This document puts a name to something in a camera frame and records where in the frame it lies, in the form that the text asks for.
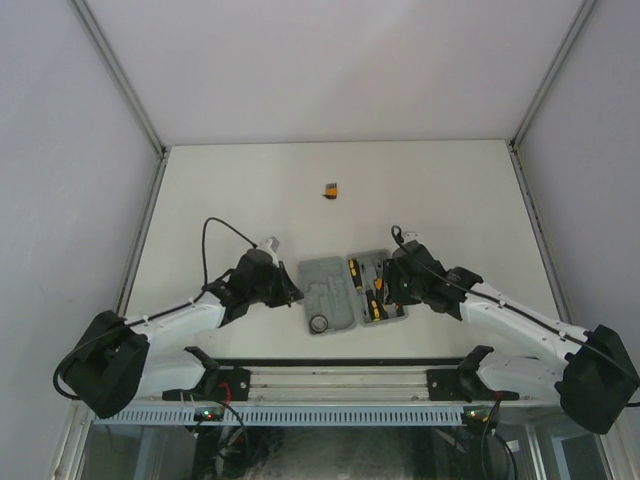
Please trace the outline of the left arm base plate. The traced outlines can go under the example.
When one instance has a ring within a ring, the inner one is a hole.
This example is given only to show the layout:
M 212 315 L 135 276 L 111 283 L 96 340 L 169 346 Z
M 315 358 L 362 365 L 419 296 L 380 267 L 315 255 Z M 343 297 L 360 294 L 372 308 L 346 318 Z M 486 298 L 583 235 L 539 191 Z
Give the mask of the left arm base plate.
M 246 401 L 250 383 L 251 372 L 244 368 L 206 370 L 192 389 L 165 391 L 161 398 L 164 401 Z

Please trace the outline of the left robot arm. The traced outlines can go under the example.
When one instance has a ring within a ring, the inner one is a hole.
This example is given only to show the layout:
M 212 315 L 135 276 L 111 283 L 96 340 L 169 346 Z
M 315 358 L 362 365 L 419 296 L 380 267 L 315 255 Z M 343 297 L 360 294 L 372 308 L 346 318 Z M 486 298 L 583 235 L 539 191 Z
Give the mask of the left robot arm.
M 112 310 L 97 314 L 56 367 L 54 386 L 101 419 L 115 416 L 136 398 L 168 390 L 209 399 L 218 390 L 219 376 L 214 359 L 193 344 L 194 337 L 229 325 L 254 304 L 290 307 L 303 297 L 282 261 L 270 251 L 250 249 L 236 267 L 181 305 L 136 320 Z

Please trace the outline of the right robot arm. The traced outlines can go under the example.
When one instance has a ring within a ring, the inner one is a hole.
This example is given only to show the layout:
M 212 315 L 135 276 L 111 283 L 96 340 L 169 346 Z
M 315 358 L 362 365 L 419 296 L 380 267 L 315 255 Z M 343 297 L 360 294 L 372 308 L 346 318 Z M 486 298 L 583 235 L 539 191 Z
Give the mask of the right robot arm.
M 544 401 L 598 435 L 633 407 L 639 374 L 614 330 L 604 325 L 586 330 L 539 314 L 475 272 L 445 268 L 415 233 L 394 226 L 392 237 L 397 248 L 384 263 L 389 302 L 426 305 L 492 332 L 516 350 L 504 354 L 479 345 L 467 354 L 449 385 L 463 400 Z

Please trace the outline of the grey plastic tool case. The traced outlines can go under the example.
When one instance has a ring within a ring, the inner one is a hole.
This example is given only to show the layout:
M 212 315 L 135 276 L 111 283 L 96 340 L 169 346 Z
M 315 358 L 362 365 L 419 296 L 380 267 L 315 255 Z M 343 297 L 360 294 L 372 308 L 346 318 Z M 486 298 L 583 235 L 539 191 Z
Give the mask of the grey plastic tool case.
M 361 266 L 364 285 L 354 288 L 348 261 L 355 258 Z M 379 326 L 399 322 L 408 317 L 405 306 L 398 316 L 372 322 L 369 317 L 365 292 L 374 290 L 374 280 L 384 278 L 384 261 L 390 259 L 387 250 L 371 250 L 345 257 L 324 257 L 305 260 L 298 266 L 303 306 L 307 325 L 315 315 L 324 315 L 329 321 L 326 332 L 313 336 L 342 333 L 357 326 Z

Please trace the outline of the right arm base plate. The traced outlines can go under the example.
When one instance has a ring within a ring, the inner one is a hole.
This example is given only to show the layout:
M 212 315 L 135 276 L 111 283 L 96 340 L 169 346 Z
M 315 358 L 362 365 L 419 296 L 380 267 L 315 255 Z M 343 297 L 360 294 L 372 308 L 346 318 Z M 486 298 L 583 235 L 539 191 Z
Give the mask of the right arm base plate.
M 520 395 L 512 391 L 487 387 L 475 372 L 459 369 L 429 369 L 426 372 L 429 399 L 433 401 L 517 401 Z

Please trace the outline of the screwdriver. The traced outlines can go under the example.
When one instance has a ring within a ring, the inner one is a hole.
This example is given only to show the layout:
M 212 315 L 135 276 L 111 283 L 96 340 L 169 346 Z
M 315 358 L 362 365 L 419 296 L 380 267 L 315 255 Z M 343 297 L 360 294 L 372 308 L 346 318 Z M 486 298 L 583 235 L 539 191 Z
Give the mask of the screwdriver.
M 348 261 L 348 265 L 354 288 L 357 291 L 361 291 L 364 285 L 364 281 L 360 263 L 355 258 L 352 258 Z
M 376 296 L 374 292 L 371 289 L 369 289 L 365 292 L 365 296 L 367 301 L 369 317 L 371 321 L 372 322 L 379 321 L 382 318 L 382 315 L 380 313 L 380 308 L 378 306 L 378 302 L 376 300 Z

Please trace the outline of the orange black pliers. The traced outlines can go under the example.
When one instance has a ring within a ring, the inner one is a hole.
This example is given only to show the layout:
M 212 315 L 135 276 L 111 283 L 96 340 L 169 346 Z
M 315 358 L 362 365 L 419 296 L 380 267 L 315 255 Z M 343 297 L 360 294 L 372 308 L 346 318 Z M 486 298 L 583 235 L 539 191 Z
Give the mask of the orange black pliers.
M 383 277 L 374 280 L 374 290 L 376 306 L 382 319 L 398 316 L 402 312 L 402 307 L 391 300 L 388 285 Z

